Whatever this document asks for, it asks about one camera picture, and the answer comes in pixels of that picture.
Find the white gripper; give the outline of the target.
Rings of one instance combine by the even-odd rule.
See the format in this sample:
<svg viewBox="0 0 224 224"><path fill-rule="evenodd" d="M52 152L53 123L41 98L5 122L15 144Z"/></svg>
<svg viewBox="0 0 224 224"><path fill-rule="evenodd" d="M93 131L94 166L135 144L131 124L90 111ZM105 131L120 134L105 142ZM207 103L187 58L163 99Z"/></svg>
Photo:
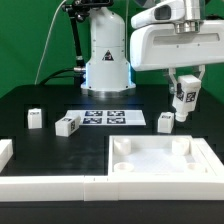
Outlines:
<svg viewBox="0 0 224 224"><path fill-rule="evenodd" d="M224 62L224 20L203 18L204 0L136 0L144 10L131 18L130 61L136 71L168 69L171 94L182 92L178 67L194 67L202 81L205 64Z"/></svg>

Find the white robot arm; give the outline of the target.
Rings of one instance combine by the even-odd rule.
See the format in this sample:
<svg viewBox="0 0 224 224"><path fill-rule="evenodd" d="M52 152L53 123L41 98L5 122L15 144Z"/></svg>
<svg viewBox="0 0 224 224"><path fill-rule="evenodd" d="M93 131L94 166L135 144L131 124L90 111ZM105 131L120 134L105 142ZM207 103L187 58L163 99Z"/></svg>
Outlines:
<svg viewBox="0 0 224 224"><path fill-rule="evenodd" d="M202 17L203 0L144 0L131 18L134 32L125 56L125 23L105 7L90 10L91 58L84 94L105 97L132 92L131 70L149 71L224 62L224 20Z"/></svg>

